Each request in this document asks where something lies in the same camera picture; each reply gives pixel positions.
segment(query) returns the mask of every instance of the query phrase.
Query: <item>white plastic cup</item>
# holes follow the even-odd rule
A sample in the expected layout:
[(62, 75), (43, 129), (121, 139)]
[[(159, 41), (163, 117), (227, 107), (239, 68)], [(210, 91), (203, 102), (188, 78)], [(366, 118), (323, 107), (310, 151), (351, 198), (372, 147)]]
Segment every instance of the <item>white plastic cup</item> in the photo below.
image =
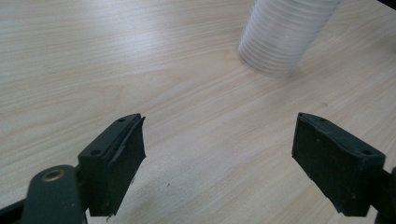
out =
[(239, 41), (239, 57), (264, 75), (290, 76), (339, 4), (256, 0)]

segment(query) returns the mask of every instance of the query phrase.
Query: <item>wooden tabletop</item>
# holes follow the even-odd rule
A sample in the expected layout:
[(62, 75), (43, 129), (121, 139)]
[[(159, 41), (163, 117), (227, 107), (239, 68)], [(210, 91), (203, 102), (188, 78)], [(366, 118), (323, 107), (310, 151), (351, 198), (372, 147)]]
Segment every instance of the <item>wooden tabletop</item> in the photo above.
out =
[(1, 207), (141, 113), (147, 158), (108, 223), (373, 223), (374, 209), (337, 214), (291, 143), (306, 112), (396, 166), (396, 11), (343, 1), (293, 76), (274, 78), (236, 55), (252, 2), (2, 1)]

